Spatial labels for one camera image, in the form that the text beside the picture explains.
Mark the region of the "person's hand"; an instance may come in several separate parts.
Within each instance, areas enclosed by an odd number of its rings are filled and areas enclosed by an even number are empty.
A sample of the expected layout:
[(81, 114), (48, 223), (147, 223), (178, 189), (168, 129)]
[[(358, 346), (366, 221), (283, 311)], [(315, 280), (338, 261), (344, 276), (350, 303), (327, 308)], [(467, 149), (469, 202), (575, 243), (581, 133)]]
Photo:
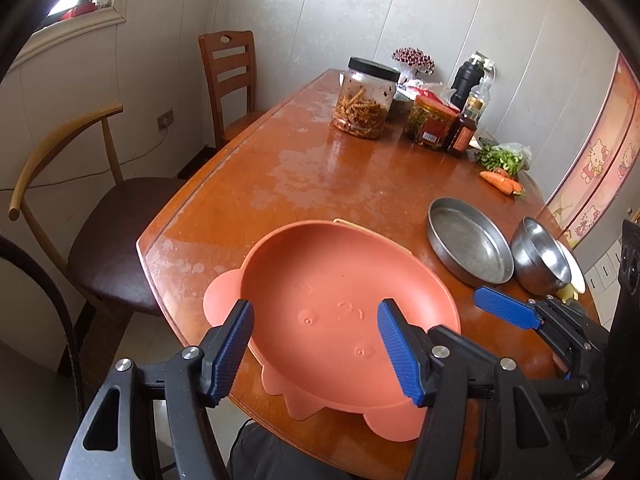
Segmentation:
[(558, 376), (565, 377), (570, 372), (568, 365), (555, 352), (552, 353), (552, 361)]

